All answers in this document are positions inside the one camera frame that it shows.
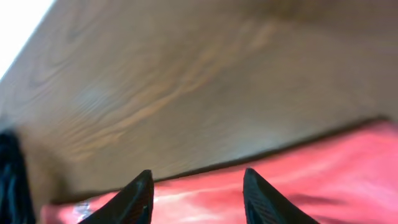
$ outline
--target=red cloth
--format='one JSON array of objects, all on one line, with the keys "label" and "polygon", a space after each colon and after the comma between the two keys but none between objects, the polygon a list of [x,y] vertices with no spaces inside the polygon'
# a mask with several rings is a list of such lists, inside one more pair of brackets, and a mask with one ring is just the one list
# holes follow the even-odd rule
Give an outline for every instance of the red cloth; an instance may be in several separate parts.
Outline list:
[{"label": "red cloth", "polygon": [[[320,223],[398,223],[398,129],[387,122],[242,166],[159,182],[152,223],[246,223],[247,167]],[[114,195],[89,200],[89,210]],[[79,215],[72,204],[42,209],[47,224],[77,223]]]}]

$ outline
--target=brown wood tabletop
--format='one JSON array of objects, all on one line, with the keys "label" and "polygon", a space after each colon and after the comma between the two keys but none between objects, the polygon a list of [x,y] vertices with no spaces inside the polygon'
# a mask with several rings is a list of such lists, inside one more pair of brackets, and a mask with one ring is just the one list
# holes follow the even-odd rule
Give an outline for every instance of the brown wood tabletop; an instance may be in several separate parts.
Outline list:
[{"label": "brown wood tabletop", "polygon": [[43,203],[398,118],[398,1],[59,0],[0,83]]}]

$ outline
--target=wood grain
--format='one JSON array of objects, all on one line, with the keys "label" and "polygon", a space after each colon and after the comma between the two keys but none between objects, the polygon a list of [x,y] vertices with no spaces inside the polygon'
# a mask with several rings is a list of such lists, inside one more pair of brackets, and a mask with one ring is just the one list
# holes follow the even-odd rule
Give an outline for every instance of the wood grain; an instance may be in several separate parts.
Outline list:
[{"label": "wood grain", "polygon": [[0,83],[36,208],[397,118],[397,7],[59,0]]}]

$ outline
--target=white floor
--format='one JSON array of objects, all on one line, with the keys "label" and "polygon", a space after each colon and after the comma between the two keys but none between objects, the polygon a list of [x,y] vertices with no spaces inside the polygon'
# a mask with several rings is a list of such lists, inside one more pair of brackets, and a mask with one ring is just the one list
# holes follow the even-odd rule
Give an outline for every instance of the white floor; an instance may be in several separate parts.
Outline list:
[{"label": "white floor", "polygon": [[0,0],[0,78],[55,0]]}]

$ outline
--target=black object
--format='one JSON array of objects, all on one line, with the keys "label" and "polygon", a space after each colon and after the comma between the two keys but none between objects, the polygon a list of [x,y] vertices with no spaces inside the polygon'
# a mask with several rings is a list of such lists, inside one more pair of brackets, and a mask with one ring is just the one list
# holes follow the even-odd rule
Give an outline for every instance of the black object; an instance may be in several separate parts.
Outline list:
[{"label": "black object", "polygon": [[318,223],[303,213],[254,169],[246,169],[243,197],[248,224]]},{"label": "black object", "polygon": [[149,224],[153,201],[152,172],[144,170],[106,205],[80,224]]},{"label": "black object", "polygon": [[35,224],[24,158],[10,131],[0,134],[0,223]]}]

